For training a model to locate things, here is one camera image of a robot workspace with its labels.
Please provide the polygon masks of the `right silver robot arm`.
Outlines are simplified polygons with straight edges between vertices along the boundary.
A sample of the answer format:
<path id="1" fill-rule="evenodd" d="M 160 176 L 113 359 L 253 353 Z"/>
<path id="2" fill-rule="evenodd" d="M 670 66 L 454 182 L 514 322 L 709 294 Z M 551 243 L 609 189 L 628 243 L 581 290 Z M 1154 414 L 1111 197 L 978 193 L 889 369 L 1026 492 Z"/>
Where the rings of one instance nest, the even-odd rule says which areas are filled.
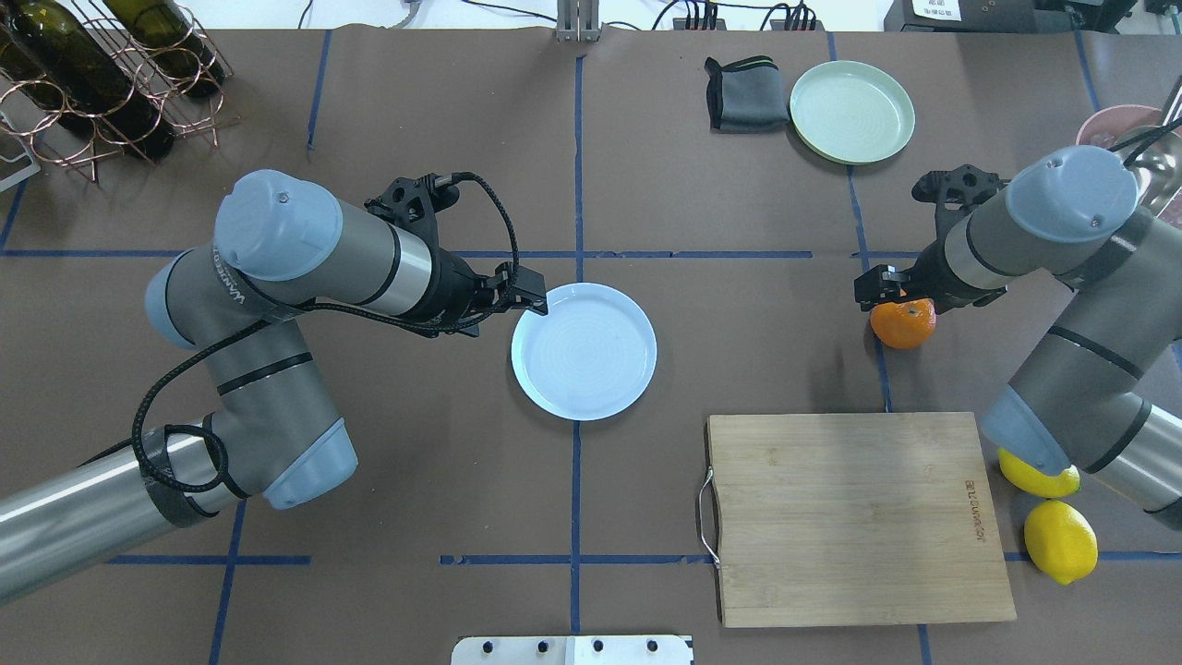
<path id="1" fill-rule="evenodd" d="M 928 298 L 939 312 L 983 307 L 1046 270 L 1073 296 L 988 409 L 986 437 L 1035 470 L 1077 467 L 1169 529 L 1181 514 L 1181 429 L 1136 395 L 1178 343 L 1178 230 L 1139 206 L 1122 157 L 1066 146 L 1004 180 L 965 164 L 911 191 L 933 203 L 935 240 L 915 265 L 855 281 L 860 309 Z"/>

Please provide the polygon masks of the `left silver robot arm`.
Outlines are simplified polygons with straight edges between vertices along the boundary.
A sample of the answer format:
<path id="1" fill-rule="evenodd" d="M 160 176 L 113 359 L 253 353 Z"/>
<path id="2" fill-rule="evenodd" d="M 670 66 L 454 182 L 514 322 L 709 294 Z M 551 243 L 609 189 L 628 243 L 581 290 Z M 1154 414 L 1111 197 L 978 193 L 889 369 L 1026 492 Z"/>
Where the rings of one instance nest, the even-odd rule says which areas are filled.
<path id="1" fill-rule="evenodd" d="M 397 178 L 366 206 L 279 170 L 243 175 L 210 243 L 174 257 L 144 304 L 189 359 L 148 389 L 126 441 L 4 498 L 4 602 L 213 519 L 259 495 L 296 508 L 351 477 L 346 425 L 300 332 L 313 311 L 478 335 L 488 317 L 545 315 L 543 274 L 509 257 L 488 276 L 439 243 L 439 213 L 472 172 Z"/>

